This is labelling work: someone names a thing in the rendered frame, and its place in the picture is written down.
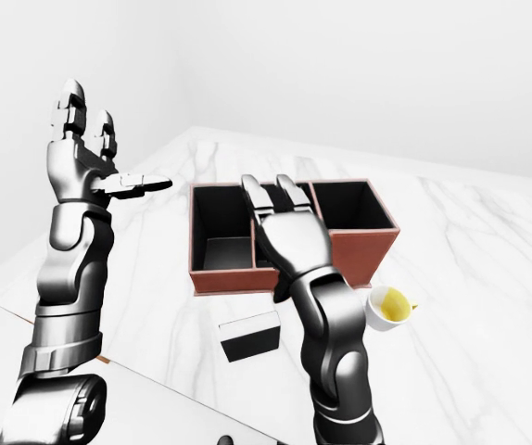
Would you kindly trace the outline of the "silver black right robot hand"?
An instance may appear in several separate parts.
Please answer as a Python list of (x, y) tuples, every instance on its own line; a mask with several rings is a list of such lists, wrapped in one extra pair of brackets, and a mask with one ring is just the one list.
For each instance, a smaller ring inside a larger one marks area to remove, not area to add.
[(256, 238), (267, 261), (279, 271), (273, 300), (290, 297), (292, 283), (305, 273), (332, 264), (332, 243), (323, 221), (312, 211), (305, 192), (289, 176), (276, 176), (287, 210), (277, 212), (267, 191), (251, 174), (241, 177)]

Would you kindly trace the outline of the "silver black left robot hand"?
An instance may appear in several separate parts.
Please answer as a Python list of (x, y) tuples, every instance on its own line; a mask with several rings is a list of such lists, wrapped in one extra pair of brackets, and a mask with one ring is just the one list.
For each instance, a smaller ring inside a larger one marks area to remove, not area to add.
[(99, 112), (91, 146), (86, 147), (82, 140), (86, 114), (82, 86), (67, 80), (52, 113), (52, 140), (47, 147), (48, 177), (60, 203), (87, 201), (106, 207), (113, 197), (141, 197), (172, 186), (163, 175), (117, 170), (114, 122), (105, 110)]

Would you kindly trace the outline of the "red-brown desk caddy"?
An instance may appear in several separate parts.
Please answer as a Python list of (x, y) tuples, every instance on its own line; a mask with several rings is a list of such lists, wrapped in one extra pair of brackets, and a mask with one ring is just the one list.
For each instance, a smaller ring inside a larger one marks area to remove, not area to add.
[(399, 234), (365, 179), (194, 184), (190, 197), (189, 274), (200, 295), (272, 291), (278, 269), (305, 273), (334, 266), (364, 287)]

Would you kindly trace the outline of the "white mug with yellow inside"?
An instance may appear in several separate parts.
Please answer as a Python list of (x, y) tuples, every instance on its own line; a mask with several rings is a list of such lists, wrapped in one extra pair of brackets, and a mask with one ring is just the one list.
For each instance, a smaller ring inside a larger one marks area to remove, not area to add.
[(393, 286), (375, 286), (365, 301), (366, 321), (369, 327), (386, 332), (405, 324), (418, 307)]

